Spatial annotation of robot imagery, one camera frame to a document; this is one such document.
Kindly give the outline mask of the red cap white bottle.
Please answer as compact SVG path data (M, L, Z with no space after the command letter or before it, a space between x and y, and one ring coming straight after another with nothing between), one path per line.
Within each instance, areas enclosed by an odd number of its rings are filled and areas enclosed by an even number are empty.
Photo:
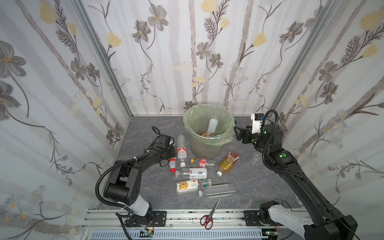
M210 134L216 133L217 126L218 126L218 120L210 119L209 126L208 126L208 129L207 129L207 134L209 135L208 138L210 138Z
M175 158L169 159L169 167L170 167L171 173L176 172L176 159Z

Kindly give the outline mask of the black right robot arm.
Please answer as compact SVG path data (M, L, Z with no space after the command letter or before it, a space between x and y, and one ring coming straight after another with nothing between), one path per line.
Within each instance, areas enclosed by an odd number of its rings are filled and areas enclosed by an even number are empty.
M234 127L236 139L252 144L266 168L277 173L293 190L309 217L287 210L276 201L260 205L262 224L281 224L305 240L352 240L358 227L351 215L342 214L308 179L297 159L283 148L283 131L275 110L252 114L252 126Z

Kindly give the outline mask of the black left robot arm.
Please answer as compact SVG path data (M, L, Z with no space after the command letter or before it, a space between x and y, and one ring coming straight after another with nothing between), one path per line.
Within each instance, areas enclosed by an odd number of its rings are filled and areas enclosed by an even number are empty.
M127 228L135 224L151 225L156 217L152 205L140 195L142 175L155 164L165 167L175 158L177 151L175 139L164 135L152 126L156 138L138 157L117 160L96 182L95 195L104 205L118 207L127 211L126 215L115 213L128 240L131 239Z

